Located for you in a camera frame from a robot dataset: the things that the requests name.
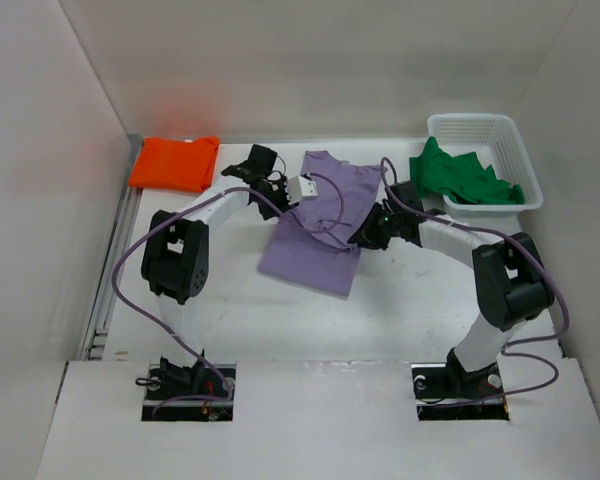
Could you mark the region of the lavender t-shirt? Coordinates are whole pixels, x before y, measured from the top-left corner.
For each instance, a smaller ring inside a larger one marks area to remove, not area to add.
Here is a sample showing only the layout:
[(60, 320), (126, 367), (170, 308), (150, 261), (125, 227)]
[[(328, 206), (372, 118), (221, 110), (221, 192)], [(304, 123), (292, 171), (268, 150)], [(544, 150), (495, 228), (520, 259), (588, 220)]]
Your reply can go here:
[(349, 241), (377, 198), (381, 169), (352, 165), (327, 151), (307, 151), (302, 174), (316, 174), (318, 196), (279, 220), (258, 271), (276, 280), (349, 296), (361, 249)]

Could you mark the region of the green t-shirt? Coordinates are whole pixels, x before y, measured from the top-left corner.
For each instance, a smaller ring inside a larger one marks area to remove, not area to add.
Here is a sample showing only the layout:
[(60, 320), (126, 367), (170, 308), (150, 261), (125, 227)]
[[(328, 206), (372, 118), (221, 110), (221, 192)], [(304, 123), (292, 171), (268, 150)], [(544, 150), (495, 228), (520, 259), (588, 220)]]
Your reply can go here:
[(461, 205), (525, 202), (521, 186), (499, 179), (492, 166), (482, 166), (475, 152), (452, 156), (439, 147), (434, 137), (427, 139), (418, 156), (409, 159), (409, 171), (420, 198), (437, 194)]

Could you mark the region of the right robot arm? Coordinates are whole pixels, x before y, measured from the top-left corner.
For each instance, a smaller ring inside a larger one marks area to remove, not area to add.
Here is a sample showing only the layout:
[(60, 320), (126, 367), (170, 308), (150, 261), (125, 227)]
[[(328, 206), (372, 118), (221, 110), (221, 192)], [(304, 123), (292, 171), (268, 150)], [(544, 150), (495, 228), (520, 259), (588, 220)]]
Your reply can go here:
[(468, 266), (479, 309), (443, 365), (413, 368), (416, 398), (423, 403), (464, 403), (501, 393), (498, 355), (517, 330), (555, 300), (538, 270), (540, 256), (531, 237), (519, 232), (505, 239), (458, 224), (439, 209), (425, 209), (407, 181), (390, 186), (386, 199), (372, 206), (349, 241), (363, 249), (385, 250), (394, 238)]

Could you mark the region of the orange t-shirt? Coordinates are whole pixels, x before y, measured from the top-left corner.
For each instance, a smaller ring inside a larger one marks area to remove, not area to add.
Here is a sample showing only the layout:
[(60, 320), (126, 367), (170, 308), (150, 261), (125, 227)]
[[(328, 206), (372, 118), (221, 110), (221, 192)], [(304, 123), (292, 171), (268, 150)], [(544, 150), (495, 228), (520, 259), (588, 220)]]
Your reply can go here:
[(128, 185), (139, 189), (203, 193), (213, 182), (220, 145), (216, 136), (193, 141), (146, 138)]

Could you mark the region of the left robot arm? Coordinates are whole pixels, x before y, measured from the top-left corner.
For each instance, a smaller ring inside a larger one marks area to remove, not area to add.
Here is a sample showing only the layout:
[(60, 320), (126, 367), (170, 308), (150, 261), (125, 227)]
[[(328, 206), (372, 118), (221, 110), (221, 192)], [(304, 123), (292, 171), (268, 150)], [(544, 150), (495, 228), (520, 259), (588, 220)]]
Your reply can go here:
[(233, 214), (255, 204), (265, 219), (290, 209), (288, 179), (274, 172), (278, 154), (254, 144), (247, 159), (222, 170), (220, 178), (189, 205), (176, 210), (159, 210), (151, 218), (150, 230), (143, 241), (141, 277), (155, 294), (158, 316), (147, 317), (191, 354), (205, 373), (220, 382), (214, 392), (230, 398), (234, 382), (205, 359), (183, 338), (177, 323), (186, 303), (201, 293), (209, 275), (210, 236)]

